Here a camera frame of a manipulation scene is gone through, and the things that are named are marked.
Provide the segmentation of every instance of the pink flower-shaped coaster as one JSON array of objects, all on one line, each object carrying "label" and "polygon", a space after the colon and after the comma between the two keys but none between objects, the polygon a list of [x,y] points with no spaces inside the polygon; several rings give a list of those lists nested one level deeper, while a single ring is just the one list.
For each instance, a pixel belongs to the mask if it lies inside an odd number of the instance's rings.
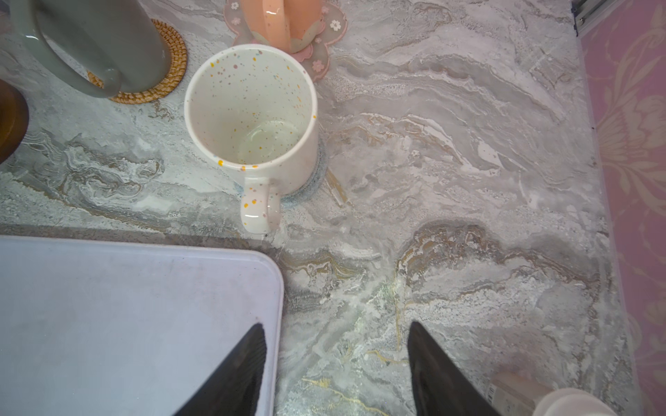
[{"label": "pink flower-shaped coaster", "polygon": [[[236,33],[234,46],[245,43],[258,43],[245,23],[238,0],[227,0],[224,6],[224,21]],[[347,18],[337,6],[322,2],[322,22],[319,34],[305,49],[292,56],[308,71],[313,81],[324,78],[330,65],[328,46],[342,39],[347,31]]]}]

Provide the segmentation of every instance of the pink wall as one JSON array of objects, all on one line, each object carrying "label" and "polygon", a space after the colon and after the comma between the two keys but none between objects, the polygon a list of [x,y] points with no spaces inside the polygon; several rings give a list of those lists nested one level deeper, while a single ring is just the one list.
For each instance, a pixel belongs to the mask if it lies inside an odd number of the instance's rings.
[{"label": "pink wall", "polygon": [[666,0],[582,39],[643,414],[666,415]]}]

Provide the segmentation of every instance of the gray mug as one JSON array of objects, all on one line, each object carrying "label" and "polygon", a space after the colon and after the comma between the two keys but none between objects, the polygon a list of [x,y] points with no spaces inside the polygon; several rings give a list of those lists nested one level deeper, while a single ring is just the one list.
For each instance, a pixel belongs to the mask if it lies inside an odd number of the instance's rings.
[{"label": "gray mug", "polygon": [[[107,98],[145,91],[162,81],[171,66],[167,45],[137,0],[11,0],[9,7],[27,49],[82,93]],[[104,87],[65,63],[44,33]]]}]

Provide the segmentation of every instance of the marble countertop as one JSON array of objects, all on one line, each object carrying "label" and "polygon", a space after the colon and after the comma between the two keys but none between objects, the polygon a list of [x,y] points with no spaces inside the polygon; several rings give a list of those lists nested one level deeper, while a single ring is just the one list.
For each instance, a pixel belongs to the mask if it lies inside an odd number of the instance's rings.
[{"label": "marble countertop", "polygon": [[638,413],[568,1],[341,0],[316,85],[326,177],[261,239],[183,119],[233,41],[224,0],[143,4],[189,64],[140,106],[68,87],[0,16],[0,78],[31,115],[0,165],[0,232],[267,253],[286,281],[277,415],[413,415],[415,319],[479,390],[514,371]]}]

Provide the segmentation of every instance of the white tray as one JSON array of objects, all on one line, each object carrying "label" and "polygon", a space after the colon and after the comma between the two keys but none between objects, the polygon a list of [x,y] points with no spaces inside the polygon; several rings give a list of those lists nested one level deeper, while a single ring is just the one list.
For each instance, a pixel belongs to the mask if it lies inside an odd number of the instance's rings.
[{"label": "white tray", "polygon": [[171,416],[256,322],[272,415],[283,293],[258,252],[0,236],[0,415]]}]

